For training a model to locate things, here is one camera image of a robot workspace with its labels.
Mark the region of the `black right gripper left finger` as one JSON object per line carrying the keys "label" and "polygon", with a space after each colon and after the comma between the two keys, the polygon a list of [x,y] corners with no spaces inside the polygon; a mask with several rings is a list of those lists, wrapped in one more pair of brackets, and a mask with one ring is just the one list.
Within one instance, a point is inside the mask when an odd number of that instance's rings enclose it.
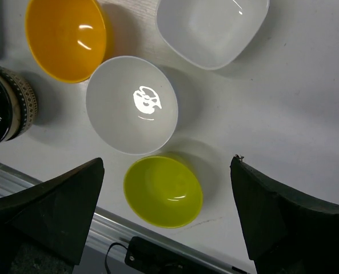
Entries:
{"label": "black right gripper left finger", "polygon": [[95,158],[0,198],[0,273],[72,273],[81,261],[102,188]]}

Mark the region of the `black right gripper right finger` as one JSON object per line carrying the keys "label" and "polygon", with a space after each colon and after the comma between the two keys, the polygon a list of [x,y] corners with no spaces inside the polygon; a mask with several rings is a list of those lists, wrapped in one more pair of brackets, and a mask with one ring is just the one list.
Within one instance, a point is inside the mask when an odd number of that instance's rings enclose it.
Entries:
{"label": "black right gripper right finger", "polygon": [[339,205],[278,182],[236,155],[230,178],[257,273],[339,273]]}

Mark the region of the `black patterned bowl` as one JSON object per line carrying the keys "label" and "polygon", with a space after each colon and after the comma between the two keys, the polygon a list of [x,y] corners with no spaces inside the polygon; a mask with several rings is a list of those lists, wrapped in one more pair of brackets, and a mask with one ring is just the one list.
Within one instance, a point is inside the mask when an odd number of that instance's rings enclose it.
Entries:
{"label": "black patterned bowl", "polygon": [[0,143],[24,134],[38,114],[38,101],[30,83],[0,66]]}

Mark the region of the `white round bowl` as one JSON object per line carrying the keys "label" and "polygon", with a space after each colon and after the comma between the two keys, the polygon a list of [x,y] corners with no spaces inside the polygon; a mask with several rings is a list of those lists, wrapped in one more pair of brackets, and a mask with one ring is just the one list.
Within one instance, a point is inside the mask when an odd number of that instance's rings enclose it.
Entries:
{"label": "white round bowl", "polygon": [[111,58],[93,72],[86,111],[99,137],[129,155],[162,148],[178,122],[178,102],[170,80],[156,65],[134,56]]}

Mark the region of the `lime green bowl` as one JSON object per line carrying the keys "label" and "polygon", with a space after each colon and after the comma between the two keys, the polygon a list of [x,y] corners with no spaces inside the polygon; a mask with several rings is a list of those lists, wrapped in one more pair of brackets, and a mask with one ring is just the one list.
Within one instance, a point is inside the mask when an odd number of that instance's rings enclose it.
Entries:
{"label": "lime green bowl", "polygon": [[134,162],[126,171],[123,192],[138,217],[160,228],[190,224],[200,214],[204,200],[193,167],[170,153]]}

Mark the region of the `orange bowl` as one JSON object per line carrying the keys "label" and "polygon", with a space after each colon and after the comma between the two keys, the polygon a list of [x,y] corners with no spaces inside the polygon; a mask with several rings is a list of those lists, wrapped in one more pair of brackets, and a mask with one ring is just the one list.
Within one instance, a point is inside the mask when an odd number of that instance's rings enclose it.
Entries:
{"label": "orange bowl", "polygon": [[65,83],[89,79],[114,53],[113,27],[98,1],[30,1],[25,32],[35,61]]}

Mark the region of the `white square bowl green outside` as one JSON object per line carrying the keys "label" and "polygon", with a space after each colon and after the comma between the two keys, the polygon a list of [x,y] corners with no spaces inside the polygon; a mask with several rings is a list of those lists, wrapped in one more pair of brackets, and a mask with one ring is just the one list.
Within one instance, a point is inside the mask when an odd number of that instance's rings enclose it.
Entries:
{"label": "white square bowl green outside", "polygon": [[161,38],[184,60],[204,70],[219,70],[254,38],[269,6],[269,0],[160,0],[155,24]]}

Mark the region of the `aluminium table edge rail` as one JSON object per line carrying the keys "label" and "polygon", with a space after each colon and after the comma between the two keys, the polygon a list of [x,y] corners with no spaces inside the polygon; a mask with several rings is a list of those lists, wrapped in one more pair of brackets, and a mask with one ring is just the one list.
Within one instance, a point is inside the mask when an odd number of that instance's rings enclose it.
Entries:
{"label": "aluminium table edge rail", "polygon": [[[39,183],[39,180],[0,163],[0,198]],[[99,207],[95,210],[86,245],[104,253],[110,244],[118,242],[128,245],[135,236],[202,264],[215,272],[246,273],[244,267],[237,268],[233,263],[215,259]]]}

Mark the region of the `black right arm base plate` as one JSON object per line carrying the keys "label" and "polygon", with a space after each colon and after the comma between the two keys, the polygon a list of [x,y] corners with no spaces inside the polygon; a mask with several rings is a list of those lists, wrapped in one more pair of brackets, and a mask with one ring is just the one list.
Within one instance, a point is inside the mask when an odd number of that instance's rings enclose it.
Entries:
{"label": "black right arm base plate", "polygon": [[128,246],[114,242],[107,252],[113,247],[124,248],[124,263],[142,273],[246,273],[184,245],[165,247],[139,236],[132,237]]}

